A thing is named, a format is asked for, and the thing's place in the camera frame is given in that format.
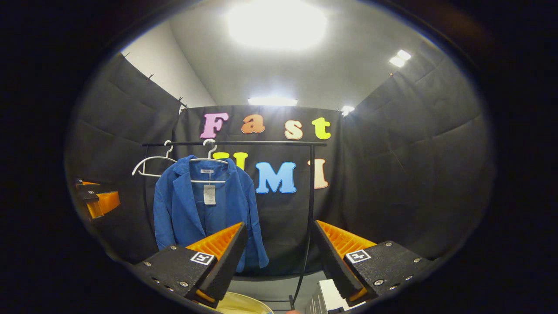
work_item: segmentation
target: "white wall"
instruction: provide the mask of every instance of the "white wall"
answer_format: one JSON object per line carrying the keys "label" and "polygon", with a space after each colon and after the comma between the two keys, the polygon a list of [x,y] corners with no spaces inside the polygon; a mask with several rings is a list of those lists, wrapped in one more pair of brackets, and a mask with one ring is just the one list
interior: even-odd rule
{"label": "white wall", "polygon": [[168,21],[152,28],[122,50],[141,73],[188,107],[215,106],[215,101],[176,43]]}

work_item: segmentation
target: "blazer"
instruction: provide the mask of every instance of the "blazer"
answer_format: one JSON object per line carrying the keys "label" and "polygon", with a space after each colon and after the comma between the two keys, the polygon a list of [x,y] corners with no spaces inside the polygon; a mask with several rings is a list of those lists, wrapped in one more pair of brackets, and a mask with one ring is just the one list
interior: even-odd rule
{"label": "blazer", "polygon": [[[248,242],[237,265],[263,268],[269,263],[259,227],[254,183],[231,158],[227,164],[195,161],[190,155],[181,158],[163,172],[155,184],[153,218],[159,250],[169,245],[188,246],[207,236],[243,221]],[[204,202],[205,183],[191,180],[214,180],[215,205]]]}

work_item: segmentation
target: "light fixture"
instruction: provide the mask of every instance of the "light fixture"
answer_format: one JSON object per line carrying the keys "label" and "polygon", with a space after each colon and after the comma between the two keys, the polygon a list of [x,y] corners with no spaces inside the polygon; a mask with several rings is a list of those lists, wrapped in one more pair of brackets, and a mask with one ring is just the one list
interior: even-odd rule
{"label": "light fixture", "polygon": [[296,99],[285,97],[253,97],[248,99],[248,104],[254,106],[296,106]]}
{"label": "light fixture", "polygon": [[391,62],[392,64],[398,66],[398,67],[402,67],[403,65],[405,65],[405,61],[399,57],[393,57],[389,60],[389,62]]}
{"label": "light fixture", "polygon": [[323,38],[326,22],[320,10],[299,0],[255,0],[228,14],[237,41],[265,49],[308,48]]}
{"label": "light fixture", "polygon": [[400,51],[397,53],[397,56],[398,56],[399,58],[405,60],[405,61],[407,61],[408,59],[411,58],[411,55],[410,55],[408,52],[404,51],[404,50],[400,50]]}
{"label": "light fixture", "polygon": [[343,108],[341,108],[341,112],[343,113],[343,116],[346,117],[349,112],[353,111],[354,107],[351,106],[343,106]]}

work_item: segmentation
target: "white hanger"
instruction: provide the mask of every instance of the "white hanger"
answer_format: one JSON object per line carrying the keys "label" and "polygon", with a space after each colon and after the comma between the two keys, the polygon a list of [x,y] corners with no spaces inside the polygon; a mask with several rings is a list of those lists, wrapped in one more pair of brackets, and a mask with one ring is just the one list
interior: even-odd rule
{"label": "white hanger", "polygon": [[[168,143],[172,143],[172,141],[165,141],[165,146],[167,146]],[[143,164],[143,172],[138,171],[139,174],[145,175],[145,176],[147,176],[147,177],[158,177],[158,178],[159,178],[160,175],[158,175],[158,174],[149,174],[149,173],[145,173],[145,162],[146,162],[147,160],[150,160],[150,159],[158,159],[158,158],[160,158],[160,159],[166,159],[166,160],[170,160],[170,161],[176,162],[176,160],[170,159],[170,158],[169,158],[169,153],[172,152],[172,149],[173,149],[173,148],[174,148],[174,146],[171,146],[171,149],[169,149],[169,150],[167,151],[167,154],[165,155],[165,157],[163,157],[163,156],[152,156],[152,157],[147,157],[147,158],[143,159],[142,161],[140,161],[140,162],[136,165],[136,167],[135,167],[134,170],[132,171],[132,175],[135,175],[135,174],[136,174],[136,170],[140,167],[141,164]]]}
{"label": "white hanger", "polygon": [[[215,145],[215,140],[213,140],[213,139],[206,139],[206,140],[204,141],[204,146],[205,146],[205,144],[207,144],[207,143],[211,143],[211,145],[213,146],[213,148],[212,148],[212,149],[209,151],[209,153],[208,153],[208,157],[207,157],[207,158],[193,158],[193,159],[190,159],[190,161],[209,160],[209,161],[216,161],[217,163],[229,164],[229,163],[226,162],[226,161],[222,161],[222,160],[219,160],[219,159],[213,159],[213,158],[211,158],[211,153],[213,153],[214,151],[217,150],[217,145]],[[193,182],[193,183],[225,183],[226,181],[191,180],[191,182]]]}

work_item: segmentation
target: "jacket sleeve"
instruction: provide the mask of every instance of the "jacket sleeve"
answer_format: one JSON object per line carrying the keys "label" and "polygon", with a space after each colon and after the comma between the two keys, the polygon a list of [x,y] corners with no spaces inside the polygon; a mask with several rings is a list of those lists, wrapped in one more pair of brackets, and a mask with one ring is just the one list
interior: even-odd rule
{"label": "jacket sleeve", "polygon": [[259,227],[258,206],[256,205],[256,192],[254,190],[254,183],[251,183],[248,189],[244,192],[246,200],[248,201],[248,238],[253,241],[256,247],[259,267],[264,268],[270,262],[266,254],[266,249],[263,247],[262,230]]}
{"label": "jacket sleeve", "polygon": [[155,239],[157,240],[159,250],[169,245],[176,245],[174,231],[172,230],[170,208],[167,206],[158,188],[155,188],[153,220],[155,222]]}

